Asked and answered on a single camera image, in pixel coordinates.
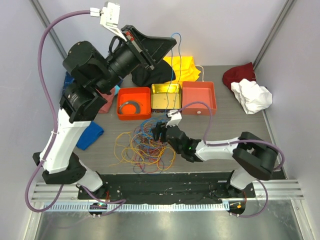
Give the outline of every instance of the red container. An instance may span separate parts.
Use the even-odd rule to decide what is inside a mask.
[[[206,103],[212,112],[217,112],[215,96],[215,86],[212,81],[184,81],[182,83],[182,107],[185,105],[201,101]],[[193,104],[182,111],[186,115],[210,115],[208,108],[202,104]]]
[[[119,113],[120,106],[126,102],[136,102],[140,107],[140,113],[136,112],[136,107],[127,104],[121,109],[123,114]],[[151,118],[151,94],[148,87],[121,88],[118,92],[116,101],[116,113],[122,121],[144,120]]]

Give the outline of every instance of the black fabric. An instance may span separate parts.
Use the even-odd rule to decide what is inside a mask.
[[[172,68],[165,61],[161,60],[153,70],[146,70],[143,66],[138,66],[131,72],[132,82],[139,87],[151,87],[151,84],[163,84],[169,82],[172,76]]]

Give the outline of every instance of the black mounting plate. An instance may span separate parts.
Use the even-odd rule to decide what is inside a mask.
[[[218,204],[220,198],[214,189],[223,189],[230,172],[216,173],[162,173],[153,174],[105,174],[100,175],[107,183],[111,200],[126,199],[126,204]],[[255,198],[253,184],[244,189],[247,198]],[[78,199],[92,199],[79,191]]]

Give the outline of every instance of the gray tabletop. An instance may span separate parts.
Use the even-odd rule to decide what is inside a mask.
[[[224,72],[232,66],[205,66],[204,80],[214,82],[217,112],[213,117],[210,133],[207,140],[228,140],[238,137],[242,132],[251,132],[261,139],[270,142],[270,136],[262,112],[247,115],[241,105],[235,99],[232,92],[222,83]],[[130,78],[125,78],[122,88],[133,87]],[[114,145],[117,136],[123,132],[131,132],[142,123],[142,120],[121,121],[116,111],[117,97],[114,98],[109,113],[98,114],[95,122],[104,129],[104,134],[93,143],[87,150],[82,151],[75,148],[75,153],[89,168],[98,171],[100,174],[133,173],[133,166],[130,163],[120,163],[114,156]],[[183,115],[179,128],[190,138],[202,139],[208,125],[208,116]],[[123,137],[119,143],[127,146],[129,139]],[[121,148],[116,153],[121,155]],[[168,166],[170,156],[162,158]],[[230,172],[239,165],[234,160],[211,160],[207,162],[188,162],[177,155],[174,165],[166,171],[170,172]]]

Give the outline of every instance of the metal floor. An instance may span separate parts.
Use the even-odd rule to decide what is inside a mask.
[[[264,201],[247,203],[245,214],[259,211]],[[271,200],[265,212],[236,218],[226,211],[117,212],[89,218],[87,212],[45,212],[36,240],[302,240],[290,200]]]

